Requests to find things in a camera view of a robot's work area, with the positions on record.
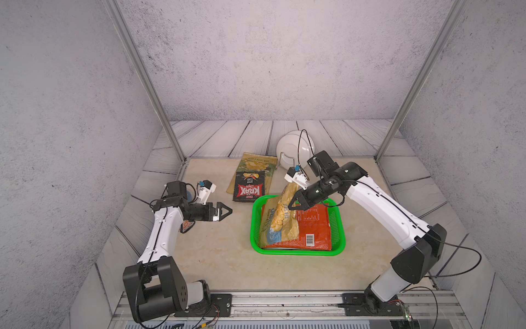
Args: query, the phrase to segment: green basket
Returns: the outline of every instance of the green basket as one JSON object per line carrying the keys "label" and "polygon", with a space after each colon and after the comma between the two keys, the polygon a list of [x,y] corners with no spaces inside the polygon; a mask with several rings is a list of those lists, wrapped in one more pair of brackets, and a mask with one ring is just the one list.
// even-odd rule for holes
{"label": "green basket", "polygon": [[[343,232],[343,225],[341,224],[340,211],[338,207],[328,208],[329,223],[331,227],[330,238],[332,243],[331,251],[321,250],[284,250],[284,249],[262,249],[259,247],[259,227],[261,225],[261,209],[267,203],[267,200],[277,195],[264,195],[259,197],[252,207],[252,226],[250,228],[250,243],[252,248],[260,254],[264,255],[308,255],[308,256],[336,256],[345,248],[345,233]],[[330,206],[335,206],[336,202],[332,199],[324,201]]]}

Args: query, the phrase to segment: floor tile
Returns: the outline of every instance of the floor tile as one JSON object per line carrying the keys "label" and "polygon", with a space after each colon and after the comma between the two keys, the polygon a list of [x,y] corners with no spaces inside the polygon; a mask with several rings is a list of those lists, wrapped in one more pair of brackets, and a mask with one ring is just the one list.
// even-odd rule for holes
{"label": "floor tile", "polygon": [[[202,121],[178,121],[178,122],[170,122],[171,128],[174,130],[174,134],[176,138],[180,138],[184,134],[186,134],[188,131],[190,131],[192,128],[200,124]],[[163,148],[163,147],[171,147],[171,143],[168,140],[168,136],[166,135],[166,132],[164,129],[161,130],[159,133],[159,137],[157,137],[157,141],[155,142],[154,149],[156,148]]]}
{"label": "floor tile", "polygon": [[218,131],[226,121],[203,121],[178,139],[186,157],[191,156]]}
{"label": "floor tile", "polygon": [[[462,246],[478,250],[477,244],[468,235]],[[440,275],[455,274],[474,266],[478,255],[466,249],[459,249]],[[495,271],[486,257],[473,271],[451,277],[436,278],[437,284],[442,289],[453,290],[469,323],[473,329],[479,329],[482,325],[486,305],[490,296],[490,289]]]}
{"label": "floor tile", "polygon": [[343,120],[323,120],[321,124],[344,156],[375,155],[375,148]]}
{"label": "floor tile", "polygon": [[398,202],[413,215],[420,217],[446,202],[431,178],[392,186]]}
{"label": "floor tile", "polygon": [[391,185],[430,176],[426,167],[415,156],[383,156],[380,165]]}
{"label": "floor tile", "polygon": [[100,282],[95,264],[82,284],[69,310],[72,329],[107,328],[112,320],[108,299]]}
{"label": "floor tile", "polygon": [[466,319],[451,319],[450,321],[452,329],[472,329]]}
{"label": "floor tile", "polygon": [[162,196],[165,184],[177,180],[177,175],[142,171],[131,194],[150,202]]}
{"label": "floor tile", "polygon": [[[452,244],[460,244],[468,233],[464,225],[460,222],[457,214],[449,203],[444,204],[440,208],[434,210],[430,214],[422,217],[429,225],[440,224],[448,232],[446,235],[446,242]],[[442,256],[438,262],[429,271],[431,275],[437,275],[437,272],[442,269],[444,264],[449,260],[449,257],[456,250],[456,247],[444,245],[442,249]]]}
{"label": "floor tile", "polygon": [[288,133],[294,130],[298,130],[298,125],[296,124],[296,121],[273,121],[272,133],[270,134],[270,142],[268,143],[267,155],[277,156],[276,146],[278,145],[278,141],[283,136],[287,135]]}
{"label": "floor tile", "polygon": [[115,225],[135,250],[142,253],[154,227],[154,214],[146,203],[130,197]]}
{"label": "floor tile", "polygon": [[298,121],[299,129],[306,129],[314,142],[315,152],[326,151],[330,156],[341,156],[341,152],[318,120]]}
{"label": "floor tile", "polygon": [[482,329],[526,328],[526,315],[498,275],[493,281]]}
{"label": "floor tile", "polygon": [[166,174],[177,174],[182,162],[173,147],[154,149],[146,160],[143,170]]}
{"label": "floor tile", "polygon": [[230,157],[241,157],[244,152],[267,154],[271,128],[272,121],[250,121]]}
{"label": "floor tile", "polygon": [[127,266],[137,263],[139,256],[117,228],[114,228],[97,260],[109,306],[112,312],[117,308],[124,291],[123,272]]}
{"label": "floor tile", "polygon": [[241,138],[249,120],[227,121],[210,139],[190,156],[228,156]]}
{"label": "floor tile", "polygon": [[414,156],[413,149],[403,138],[393,138],[384,155]]}
{"label": "floor tile", "polygon": [[[357,120],[343,120],[352,129],[354,129],[360,136],[362,136],[375,149],[382,145],[383,139],[387,134],[387,129],[391,123],[385,119],[357,119]],[[397,137],[402,137],[400,132],[397,132]]]}

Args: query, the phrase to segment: gray textured wall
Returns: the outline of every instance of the gray textured wall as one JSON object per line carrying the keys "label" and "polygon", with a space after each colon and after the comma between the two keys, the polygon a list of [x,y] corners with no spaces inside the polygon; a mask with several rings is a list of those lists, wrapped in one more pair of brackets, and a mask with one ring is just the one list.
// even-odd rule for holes
{"label": "gray textured wall", "polygon": [[452,0],[119,0],[171,120],[392,118]]}
{"label": "gray textured wall", "polygon": [[402,133],[526,310],[526,2],[473,0]]}
{"label": "gray textured wall", "polygon": [[160,124],[100,0],[2,1],[0,58],[0,322],[58,328]]}

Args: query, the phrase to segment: chip bag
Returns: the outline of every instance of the chip bag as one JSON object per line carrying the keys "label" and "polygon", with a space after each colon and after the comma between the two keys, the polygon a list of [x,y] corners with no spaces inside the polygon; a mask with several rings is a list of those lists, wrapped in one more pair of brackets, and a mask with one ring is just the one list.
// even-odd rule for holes
{"label": "chip bag", "polygon": [[[237,166],[236,173],[250,173],[250,172],[265,172],[265,193],[267,195],[270,189],[270,183],[272,182],[272,176],[274,175],[274,170],[276,170],[276,165],[278,163],[278,158],[275,156],[267,155],[257,155],[250,153],[243,153],[241,161]],[[233,194],[236,185],[236,174],[232,177],[230,185],[228,185],[227,193]]]}
{"label": "chip bag", "polygon": [[259,227],[259,246],[296,240],[299,237],[296,211],[289,210],[288,205],[298,190],[296,183],[289,183],[278,197],[271,198],[265,204]]}

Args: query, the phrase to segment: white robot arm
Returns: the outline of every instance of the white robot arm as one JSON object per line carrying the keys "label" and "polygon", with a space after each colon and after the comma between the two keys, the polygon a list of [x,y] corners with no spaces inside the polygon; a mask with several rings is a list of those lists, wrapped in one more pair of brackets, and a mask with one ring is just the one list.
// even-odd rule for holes
{"label": "white robot arm", "polygon": [[[152,205],[154,227],[146,248],[136,265],[128,266],[123,282],[132,316],[137,323],[182,311],[189,306],[209,306],[210,290],[204,280],[186,283],[171,253],[183,221],[222,221],[232,209],[218,202],[207,202],[216,185],[199,182],[194,202],[187,199],[186,184],[176,181],[166,185],[167,195]],[[160,284],[145,287],[154,275]]]}
{"label": "white robot arm", "polygon": [[327,152],[322,151],[309,159],[308,164],[320,180],[309,185],[299,170],[289,169],[286,180],[297,182],[302,187],[294,195],[289,209],[307,210],[338,192],[365,208],[403,249],[393,258],[389,269],[366,289],[369,310],[377,311],[402,289],[420,282],[440,259],[446,230],[439,224],[432,227],[411,214],[354,162],[340,167]]}

